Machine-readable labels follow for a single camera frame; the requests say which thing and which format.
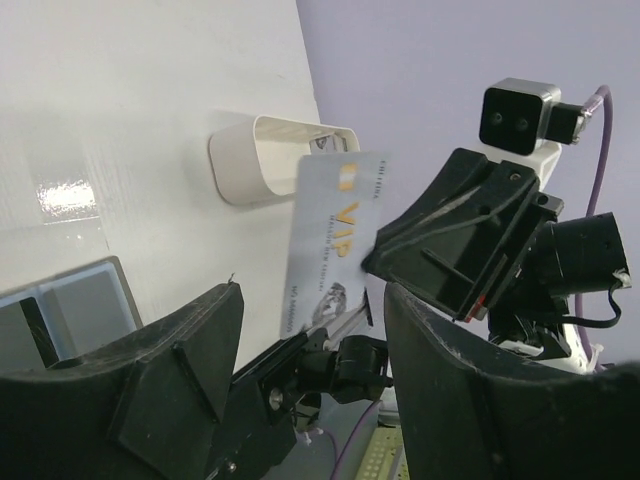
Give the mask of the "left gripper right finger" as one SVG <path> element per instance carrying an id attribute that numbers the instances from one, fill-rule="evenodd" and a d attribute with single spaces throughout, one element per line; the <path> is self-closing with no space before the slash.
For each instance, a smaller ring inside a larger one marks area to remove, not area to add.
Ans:
<path id="1" fill-rule="evenodd" d="M 635 479 L 639 366 L 572 374 L 522 358 L 388 284 L 384 316 L 414 479 Z"/>

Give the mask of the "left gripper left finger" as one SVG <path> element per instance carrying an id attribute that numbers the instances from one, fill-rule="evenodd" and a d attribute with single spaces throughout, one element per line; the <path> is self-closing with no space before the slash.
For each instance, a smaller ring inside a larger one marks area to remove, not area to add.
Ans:
<path id="1" fill-rule="evenodd" d="M 88 354 L 1 378 L 5 479 L 202 479 L 244 300 L 213 287 Z"/>

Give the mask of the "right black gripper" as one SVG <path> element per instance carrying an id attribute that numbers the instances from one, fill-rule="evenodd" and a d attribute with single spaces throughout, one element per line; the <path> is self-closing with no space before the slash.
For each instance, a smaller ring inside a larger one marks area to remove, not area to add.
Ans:
<path id="1" fill-rule="evenodd" d="M 458 148 L 423 194 L 377 233 L 363 270 L 398 283 L 456 320 L 468 317 L 510 270 L 535 224 L 526 220 L 539 191 L 535 171 L 495 163 Z M 613 213 L 549 222 L 536 235 L 519 275 L 488 312 L 488 341 L 512 350 L 568 350 L 566 326 L 609 329 L 622 310 L 613 298 L 630 271 Z M 571 315 L 568 298 L 605 292 L 607 320 Z"/>

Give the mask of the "grey card holder wallet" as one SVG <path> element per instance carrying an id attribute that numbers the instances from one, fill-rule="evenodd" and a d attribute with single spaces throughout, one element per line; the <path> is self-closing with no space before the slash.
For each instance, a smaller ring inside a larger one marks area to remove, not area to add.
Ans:
<path id="1" fill-rule="evenodd" d="M 36 299 L 59 356 L 68 360 L 143 326 L 120 260 L 109 256 L 1 293 L 1 372 L 44 370 L 19 302 Z"/>

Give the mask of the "silver VIP credit card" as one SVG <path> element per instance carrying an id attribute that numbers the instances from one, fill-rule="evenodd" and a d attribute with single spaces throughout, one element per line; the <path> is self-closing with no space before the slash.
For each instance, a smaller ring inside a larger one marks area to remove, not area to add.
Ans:
<path id="1" fill-rule="evenodd" d="M 318 328 L 334 337 L 364 316 L 388 156 L 313 154 L 299 163 L 280 324 L 283 339 Z"/>

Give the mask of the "black VIP credit card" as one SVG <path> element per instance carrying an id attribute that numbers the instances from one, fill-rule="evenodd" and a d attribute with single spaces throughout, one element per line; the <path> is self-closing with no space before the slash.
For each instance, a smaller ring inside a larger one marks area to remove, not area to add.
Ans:
<path id="1" fill-rule="evenodd" d="M 59 356 L 35 298 L 27 297 L 19 302 L 36 348 L 46 368 L 59 361 Z"/>

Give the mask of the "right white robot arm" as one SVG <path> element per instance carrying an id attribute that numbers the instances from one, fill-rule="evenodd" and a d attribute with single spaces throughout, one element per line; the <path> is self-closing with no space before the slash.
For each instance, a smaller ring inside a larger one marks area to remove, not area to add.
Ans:
<path id="1" fill-rule="evenodd" d="M 563 221 L 562 201 L 536 172 L 454 150 L 424 193 L 381 228 L 364 270 L 395 283 L 454 321 L 483 319 L 489 341 L 557 370 L 591 374 L 597 348 L 585 329 L 606 320 L 570 309 L 570 297 L 613 296 L 631 284 L 612 213 Z"/>

